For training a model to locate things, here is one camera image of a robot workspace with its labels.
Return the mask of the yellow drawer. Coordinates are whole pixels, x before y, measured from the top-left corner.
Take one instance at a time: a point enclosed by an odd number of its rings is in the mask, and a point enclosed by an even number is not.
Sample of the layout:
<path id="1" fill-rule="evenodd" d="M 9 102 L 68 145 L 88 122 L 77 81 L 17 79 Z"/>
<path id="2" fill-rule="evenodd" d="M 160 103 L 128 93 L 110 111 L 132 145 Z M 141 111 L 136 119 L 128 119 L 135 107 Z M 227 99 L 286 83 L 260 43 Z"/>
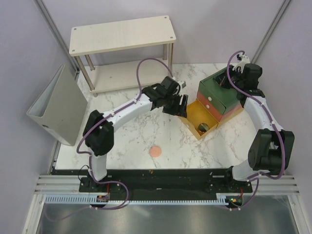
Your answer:
<path id="1" fill-rule="evenodd" d="M 187 106 L 187 118 L 179 117 L 179 119 L 197 140 L 204 138 L 207 134 L 215 130 L 218 125 L 218 121 L 197 99 Z M 208 132 L 202 135 L 198 132 L 200 123 L 206 123 L 210 128 Z"/>

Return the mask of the coral drawer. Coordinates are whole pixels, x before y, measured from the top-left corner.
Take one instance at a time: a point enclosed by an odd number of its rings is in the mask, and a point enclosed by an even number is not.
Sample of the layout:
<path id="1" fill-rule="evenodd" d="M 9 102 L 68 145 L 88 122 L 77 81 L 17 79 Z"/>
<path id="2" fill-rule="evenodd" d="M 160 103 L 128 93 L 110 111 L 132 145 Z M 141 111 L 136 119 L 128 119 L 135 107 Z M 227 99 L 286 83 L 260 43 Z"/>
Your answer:
<path id="1" fill-rule="evenodd" d="M 208 101 L 199 91 L 197 92 L 197 100 L 210 112 L 210 114 L 217 120 L 221 121 L 222 114 Z"/>

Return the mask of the green drawer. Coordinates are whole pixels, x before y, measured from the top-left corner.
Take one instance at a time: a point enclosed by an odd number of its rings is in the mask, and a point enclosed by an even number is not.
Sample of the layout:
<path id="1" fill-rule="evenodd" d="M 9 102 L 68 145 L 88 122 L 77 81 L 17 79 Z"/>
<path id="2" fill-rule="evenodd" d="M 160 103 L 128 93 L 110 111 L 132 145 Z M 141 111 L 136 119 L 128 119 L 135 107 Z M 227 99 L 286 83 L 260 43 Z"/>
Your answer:
<path id="1" fill-rule="evenodd" d="M 226 108 L 219 99 L 220 94 L 222 92 L 217 83 L 213 80 L 208 80 L 207 82 L 200 82 L 197 98 L 202 100 L 202 102 L 208 101 L 222 115 Z"/>

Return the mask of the gold black round jar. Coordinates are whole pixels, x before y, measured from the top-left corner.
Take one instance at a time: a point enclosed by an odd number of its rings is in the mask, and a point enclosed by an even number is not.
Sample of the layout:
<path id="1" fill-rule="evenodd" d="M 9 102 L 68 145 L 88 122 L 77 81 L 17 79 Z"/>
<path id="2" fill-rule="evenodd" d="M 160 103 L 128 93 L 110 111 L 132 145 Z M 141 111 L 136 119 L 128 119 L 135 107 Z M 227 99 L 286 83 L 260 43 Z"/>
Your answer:
<path id="1" fill-rule="evenodd" d="M 202 135 L 209 131 L 209 126 L 206 123 L 200 123 L 198 126 L 198 132 Z"/>

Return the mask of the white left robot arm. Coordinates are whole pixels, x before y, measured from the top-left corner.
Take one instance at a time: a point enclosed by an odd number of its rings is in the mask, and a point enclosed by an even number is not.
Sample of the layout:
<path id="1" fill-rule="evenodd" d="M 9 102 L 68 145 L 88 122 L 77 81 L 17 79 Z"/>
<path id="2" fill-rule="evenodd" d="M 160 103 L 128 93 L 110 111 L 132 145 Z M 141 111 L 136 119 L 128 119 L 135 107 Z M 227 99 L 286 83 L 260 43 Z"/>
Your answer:
<path id="1" fill-rule="evenodd" d="M 90 113 L 78 146 L 87 146 L 89 155 L 90 186 L 97 192 L 107 186 L 107 154 L 114 146 L 114 134 L 130 120 L 161 108 L 166 114 L 187 117 L 188 95 L 180 94 L 184 81 L 165 77 L 161 83 L 140 90 L 137 97 L 108 112 L 94 110 Z"/>

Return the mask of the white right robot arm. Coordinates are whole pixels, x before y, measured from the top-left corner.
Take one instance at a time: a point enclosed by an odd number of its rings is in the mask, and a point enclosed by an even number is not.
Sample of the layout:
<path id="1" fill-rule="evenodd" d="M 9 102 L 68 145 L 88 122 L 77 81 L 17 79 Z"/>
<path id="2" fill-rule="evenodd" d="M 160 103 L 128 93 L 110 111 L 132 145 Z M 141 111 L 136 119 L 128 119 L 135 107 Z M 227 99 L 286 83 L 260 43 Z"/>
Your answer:
<path id="1" fill-rule="evenodd" d="M 241 181 L 257 176 L 280 179 L 288 167 L 295 140 L 292 131 L 279 125 L 267 106 L 264 93 L 258 88 L 262 68 L 252 63 L 228 65 L 213 75 L 223 89 L 234 89 L 236 97 L 250 116 L 257 131 L 248 151 L 248 158 L 233 166 L 232 175 L 223 179 L 229 192 L 236 191 Z"/>

